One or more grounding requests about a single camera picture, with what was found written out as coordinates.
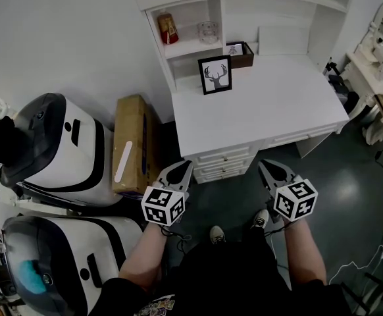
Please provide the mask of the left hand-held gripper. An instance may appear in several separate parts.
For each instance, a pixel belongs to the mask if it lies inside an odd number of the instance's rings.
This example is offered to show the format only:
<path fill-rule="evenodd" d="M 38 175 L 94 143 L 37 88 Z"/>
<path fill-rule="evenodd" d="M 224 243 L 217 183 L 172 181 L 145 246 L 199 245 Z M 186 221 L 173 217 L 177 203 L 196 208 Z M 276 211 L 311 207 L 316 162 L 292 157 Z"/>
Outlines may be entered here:
<path fill-rule="evenodd" d="M 170 227 L 180 219 L 186 210 L 192 173 L 191 161 L 180 161 L 161 171 L 159 180 L 146 188 L 141 201 L 147 222 Z"/>

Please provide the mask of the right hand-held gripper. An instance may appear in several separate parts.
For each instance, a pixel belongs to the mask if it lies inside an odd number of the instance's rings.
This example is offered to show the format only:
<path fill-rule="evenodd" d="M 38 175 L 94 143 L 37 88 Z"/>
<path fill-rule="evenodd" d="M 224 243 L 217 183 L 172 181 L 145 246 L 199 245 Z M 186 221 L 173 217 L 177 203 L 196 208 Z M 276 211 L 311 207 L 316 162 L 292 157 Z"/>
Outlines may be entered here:
<path fill-rule="evenodd" d="M 281 219 L 295 222 L 313 213 L 318 192 L 308 179 L 303 179 L 287 165 L 270 159 L 260 160 L 258 169 L 263 186 L 272 190 L 267 209 L 274 223 Z"/>

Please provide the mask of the black framed deer picture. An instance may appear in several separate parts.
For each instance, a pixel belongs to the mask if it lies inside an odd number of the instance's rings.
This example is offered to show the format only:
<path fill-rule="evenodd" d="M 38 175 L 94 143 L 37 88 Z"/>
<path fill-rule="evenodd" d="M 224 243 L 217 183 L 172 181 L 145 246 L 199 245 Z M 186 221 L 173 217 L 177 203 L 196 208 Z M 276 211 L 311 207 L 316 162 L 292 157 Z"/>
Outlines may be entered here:
<path fill-rule="evenodd" d="M 232 89 L 231 56 L 221 55 L 197 61 L 204 95 Z"/>

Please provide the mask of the person's right forearm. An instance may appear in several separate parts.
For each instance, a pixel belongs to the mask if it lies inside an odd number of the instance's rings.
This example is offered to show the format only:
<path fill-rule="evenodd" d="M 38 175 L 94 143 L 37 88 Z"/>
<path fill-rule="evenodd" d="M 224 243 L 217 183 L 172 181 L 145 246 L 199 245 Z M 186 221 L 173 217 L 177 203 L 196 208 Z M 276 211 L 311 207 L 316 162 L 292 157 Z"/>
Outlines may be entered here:
<path fill-rule="evenodd" d="M 292 289 L 311 281 L 326 284 L 326 267 L 305 219 L 289 224 L 284 230 Z"/>

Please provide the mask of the person's left forearm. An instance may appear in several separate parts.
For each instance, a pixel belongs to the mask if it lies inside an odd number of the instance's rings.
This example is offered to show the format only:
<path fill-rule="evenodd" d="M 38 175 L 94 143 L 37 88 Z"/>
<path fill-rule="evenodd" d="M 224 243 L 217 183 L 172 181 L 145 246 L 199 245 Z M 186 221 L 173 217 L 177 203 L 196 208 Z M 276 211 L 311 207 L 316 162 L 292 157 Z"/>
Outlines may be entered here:
<path fill-rule="evenodd" d="M 163 258 L 167 237 L 161 227 L 149 223 L 139 242 L 122 264 L 118 277 L 129 280 L 145 291 L 153 289 L 161 275 L 161 261 Z"/>

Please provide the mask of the white and black robot base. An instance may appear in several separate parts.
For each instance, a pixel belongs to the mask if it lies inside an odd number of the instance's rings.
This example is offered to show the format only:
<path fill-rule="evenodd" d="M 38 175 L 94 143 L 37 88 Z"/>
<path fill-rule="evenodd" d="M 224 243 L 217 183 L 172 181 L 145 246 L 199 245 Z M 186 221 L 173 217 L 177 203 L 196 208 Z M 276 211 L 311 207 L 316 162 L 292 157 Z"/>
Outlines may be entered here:
<path fill-rule="evenodd" d="M 15 162 L 1 165 L 2 185 L 60 205 L 108 207 L 112 189 L 113 133 L 60 93 L 46 93 L 14 120 Z"/>
<path fill-rule="evenodd" d="M 126 217 L 19 216 L 2 227 L 9 274 L 43 316 L 88 316 L 143 233 Z"/>

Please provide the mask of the white desk hutch shelf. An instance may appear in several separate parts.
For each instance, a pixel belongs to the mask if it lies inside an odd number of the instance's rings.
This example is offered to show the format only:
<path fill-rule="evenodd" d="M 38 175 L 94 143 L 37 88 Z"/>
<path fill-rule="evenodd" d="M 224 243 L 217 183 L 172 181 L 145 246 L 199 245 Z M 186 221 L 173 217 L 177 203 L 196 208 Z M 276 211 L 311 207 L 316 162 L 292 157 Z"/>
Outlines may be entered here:
<path fill-rule="evenodd" d="M 323 70 L 342 31 L 351 0 L 136 0 L 144 15 L 170 91 L 199 76 L 199 59 L 225 55 L 227 42 L 244 41 L 258 56 L 307 55 Z M 157 16 L 168 11 L 179 40 L 162 43 Z M 218 24 L 218 41 L 200 42 L 197 25 Z"/>

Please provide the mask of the person's right shoe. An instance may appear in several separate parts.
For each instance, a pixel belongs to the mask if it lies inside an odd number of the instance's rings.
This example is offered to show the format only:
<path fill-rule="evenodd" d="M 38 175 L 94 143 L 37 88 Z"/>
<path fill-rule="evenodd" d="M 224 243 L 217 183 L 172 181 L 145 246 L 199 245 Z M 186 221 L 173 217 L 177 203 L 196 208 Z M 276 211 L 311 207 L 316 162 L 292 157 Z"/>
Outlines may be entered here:
<path fill-rule="evenodd" d="M 269 220 L 269 213 L 267 209 L 260 210 L 254 217 L 251 228 L 262 228 L 264 229 Z"/>

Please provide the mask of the brown cardboard box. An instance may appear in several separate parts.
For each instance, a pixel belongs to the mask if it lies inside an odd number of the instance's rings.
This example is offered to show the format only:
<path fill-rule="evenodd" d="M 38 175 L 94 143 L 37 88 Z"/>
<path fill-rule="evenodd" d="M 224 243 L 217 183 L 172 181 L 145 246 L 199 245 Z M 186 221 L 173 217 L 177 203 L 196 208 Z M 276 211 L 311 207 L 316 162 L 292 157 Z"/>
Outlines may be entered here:
<path fill-rule="evenodd" d="M 112 189 L 140 201 L 162 170 L 160 121 L 141 95 L 117 101 L 113 139 Z"/>

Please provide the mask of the person's left shoe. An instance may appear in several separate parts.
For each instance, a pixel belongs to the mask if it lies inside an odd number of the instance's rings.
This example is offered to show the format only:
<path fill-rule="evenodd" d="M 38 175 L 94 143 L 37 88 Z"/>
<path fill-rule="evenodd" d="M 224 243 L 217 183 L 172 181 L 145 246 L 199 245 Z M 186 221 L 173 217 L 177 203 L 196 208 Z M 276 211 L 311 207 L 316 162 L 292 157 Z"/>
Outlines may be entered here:
<path fill-rule="evenodd" d="M 226 242 L 225 233 L 221 227 L 215 225 L 209 232 L 210 241 L 212 244 L 222 244 Z"/>

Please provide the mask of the grey equipment case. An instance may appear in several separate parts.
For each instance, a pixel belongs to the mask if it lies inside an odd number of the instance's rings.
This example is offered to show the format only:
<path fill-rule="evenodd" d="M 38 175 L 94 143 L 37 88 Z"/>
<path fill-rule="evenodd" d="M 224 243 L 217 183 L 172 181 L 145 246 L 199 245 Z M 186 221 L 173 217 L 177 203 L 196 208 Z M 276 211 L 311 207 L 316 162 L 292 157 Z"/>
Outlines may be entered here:
<path fill-rule="evenodd" d="M 334 89 L 338 99 L 344 106 L 347 114 L 350 114 L 354 110 L 359 96 L 354 92 L 348 81 L 344 81 L 341 77 L 340 71 L 337 69 L 337 64 L 329 59 L 324 69 L 324 75 L 328 80 L 329 84 Z"/>

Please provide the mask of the person's black printed t-shirt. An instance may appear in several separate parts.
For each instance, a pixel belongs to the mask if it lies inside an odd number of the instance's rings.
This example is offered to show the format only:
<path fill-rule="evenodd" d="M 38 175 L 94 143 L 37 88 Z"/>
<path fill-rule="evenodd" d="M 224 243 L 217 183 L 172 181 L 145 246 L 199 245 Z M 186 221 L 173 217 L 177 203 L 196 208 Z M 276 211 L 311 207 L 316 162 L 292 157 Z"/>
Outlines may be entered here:
<path fill-rule="evenodd" d="M 190 250 L 154 294 L 107 281 L 89 316 L 351 316 L 342 289 L 312 280 L 289 289 L 261 229 L 241 242 Z"/>

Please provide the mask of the white ornate dressing table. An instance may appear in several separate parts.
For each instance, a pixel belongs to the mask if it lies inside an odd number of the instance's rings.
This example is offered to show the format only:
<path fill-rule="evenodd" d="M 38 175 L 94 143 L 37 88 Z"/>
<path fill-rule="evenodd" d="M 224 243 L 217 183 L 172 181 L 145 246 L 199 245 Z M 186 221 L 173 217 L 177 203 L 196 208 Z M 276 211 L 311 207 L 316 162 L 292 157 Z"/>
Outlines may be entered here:
<path fill-rule="evenodd" d="M 383 141 L 383 4 L 377 10 L 367 33 L 349 59 L 342 79 L 349 83 L 351 91 L 359 96 L 354 109 L 349 113 L 352 120 L 365 107 L 378 107 L 378 114 L 367 128 L 363 129 L 367 145 Z"/>

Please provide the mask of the clear patterned glass cup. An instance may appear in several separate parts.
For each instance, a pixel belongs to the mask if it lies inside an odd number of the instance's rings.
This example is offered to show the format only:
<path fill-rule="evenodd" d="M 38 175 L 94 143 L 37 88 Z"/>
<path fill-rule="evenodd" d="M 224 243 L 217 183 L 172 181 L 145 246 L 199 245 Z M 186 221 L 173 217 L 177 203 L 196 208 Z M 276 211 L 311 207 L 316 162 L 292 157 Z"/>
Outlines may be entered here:
<path fill-rule="evenodd" d="M 218 41 L 218 24 L 213 21 L 200 22 L 197 25 L 200 42 L 211 45 Z"/>

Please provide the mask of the red and gold drink bottle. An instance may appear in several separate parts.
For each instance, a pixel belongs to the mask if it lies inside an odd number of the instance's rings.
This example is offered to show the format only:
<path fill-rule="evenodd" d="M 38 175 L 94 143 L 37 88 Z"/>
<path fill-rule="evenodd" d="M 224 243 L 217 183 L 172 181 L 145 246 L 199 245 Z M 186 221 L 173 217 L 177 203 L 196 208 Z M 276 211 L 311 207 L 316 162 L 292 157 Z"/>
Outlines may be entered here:
<path fill-rule="evenodd" d="M 160 10 L 160 13 L 157 16 L 157 24 L 163 44 L 171 45 L 179 40 L 174 19 L 165 9 Z"/>

